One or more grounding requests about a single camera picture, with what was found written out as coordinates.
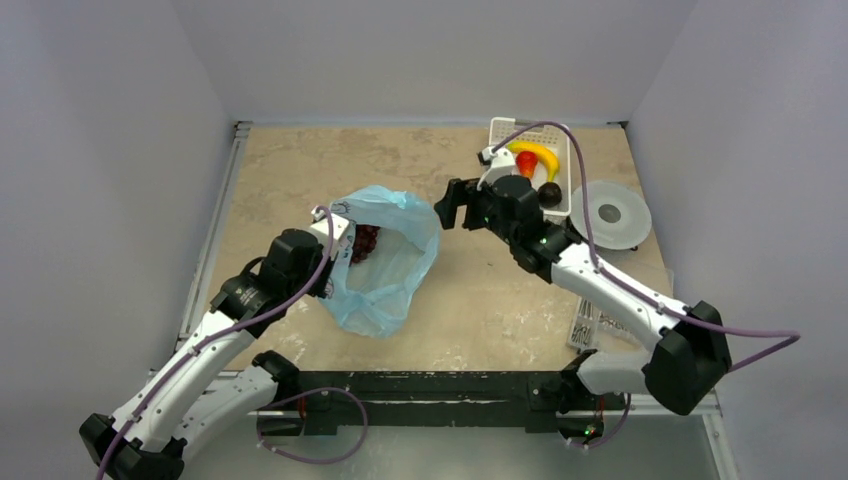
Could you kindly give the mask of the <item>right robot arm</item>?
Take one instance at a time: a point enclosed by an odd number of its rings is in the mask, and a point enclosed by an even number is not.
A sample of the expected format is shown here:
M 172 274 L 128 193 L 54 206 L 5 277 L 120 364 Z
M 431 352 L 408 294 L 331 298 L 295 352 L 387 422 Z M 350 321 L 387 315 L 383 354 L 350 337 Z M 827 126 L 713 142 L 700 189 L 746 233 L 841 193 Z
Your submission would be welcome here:
M 721 316 L 701 301 L 688 306 L 604 263 L 576 232 L 544 218 L 528 179 L 507 175 L 483 185 L 477 178 L 448 182 L 435 204 L 444 229 L 464 207 L 463 228 L 485 228 L 504 241 L 517 265 L 589 301 L 620 322 L 644 350 L 588 351 L 561 372 L 561 407 L 584 407 L 608 393 L 649 394 L 667 410 L 688 415 L 729 372 Z

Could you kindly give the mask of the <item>blue printed plastic bag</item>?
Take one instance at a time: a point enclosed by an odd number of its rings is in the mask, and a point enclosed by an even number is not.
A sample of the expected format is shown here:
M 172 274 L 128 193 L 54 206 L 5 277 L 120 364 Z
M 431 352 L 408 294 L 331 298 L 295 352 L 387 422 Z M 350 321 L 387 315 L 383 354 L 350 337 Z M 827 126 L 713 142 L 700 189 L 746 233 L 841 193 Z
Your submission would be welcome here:
M 334 260 L 320 303 L 342 329 L 374 338 L 399 331 L 413 296 L 434 265 L 441 226 L 433 207 L 407 191 L 371 185 L 334 201 L 330 211 L 352 224 L 351 243 Z M 381 228 L 376 249 L 351 263 L 357 225 Z

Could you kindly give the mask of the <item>dark red fake grapes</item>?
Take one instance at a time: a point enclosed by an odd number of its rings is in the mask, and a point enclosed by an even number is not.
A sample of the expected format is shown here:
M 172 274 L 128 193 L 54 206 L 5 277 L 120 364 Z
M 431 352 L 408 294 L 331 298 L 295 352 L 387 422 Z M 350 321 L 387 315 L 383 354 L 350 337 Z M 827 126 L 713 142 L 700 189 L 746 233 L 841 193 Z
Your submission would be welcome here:
M 373 225 L 359 224 L 356 226 L 351 254 L 352 264 L 365 261 L 376 249 L 380 230 L 380 227 Z

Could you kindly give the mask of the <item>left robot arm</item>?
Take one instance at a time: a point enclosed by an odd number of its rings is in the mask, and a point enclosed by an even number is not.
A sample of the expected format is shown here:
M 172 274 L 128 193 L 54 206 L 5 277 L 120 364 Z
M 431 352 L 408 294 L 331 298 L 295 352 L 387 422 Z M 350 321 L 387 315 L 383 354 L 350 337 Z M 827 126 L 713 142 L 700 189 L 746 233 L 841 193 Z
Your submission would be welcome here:
M 219 373 L 303 295 L 322 296 L 349 227 L 340 220 L 287 229 L 267 254 L 225 281 L 209 310 L 142 390 L 111 414 L 91 414 L 79 434 L 97 478 L 176 479 L 212 435 L 237 416 L 297 399 L 297 368 L 278 354 L 207 394 Z

